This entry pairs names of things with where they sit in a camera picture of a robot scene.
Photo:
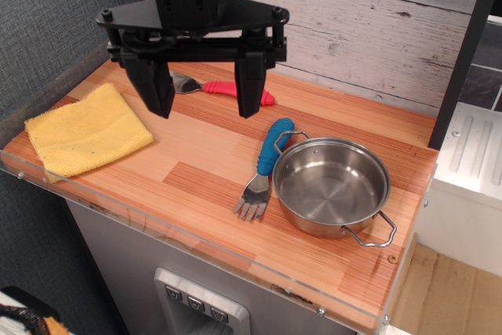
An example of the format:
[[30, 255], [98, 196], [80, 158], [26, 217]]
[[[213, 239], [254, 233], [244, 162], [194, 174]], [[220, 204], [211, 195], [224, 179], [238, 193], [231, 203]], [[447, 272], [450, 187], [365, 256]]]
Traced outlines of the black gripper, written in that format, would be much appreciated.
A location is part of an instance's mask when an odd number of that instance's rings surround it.
[[163, 61], [236, 61], [239, 115], [255, 115], [266, 64], [286, 60], [288, 21], [287, 9], [253, 0], [139, 0], [96, 16], [107, 31], [110, 58], [120, 61], [147, 109], [163, 118], [175, 97]]

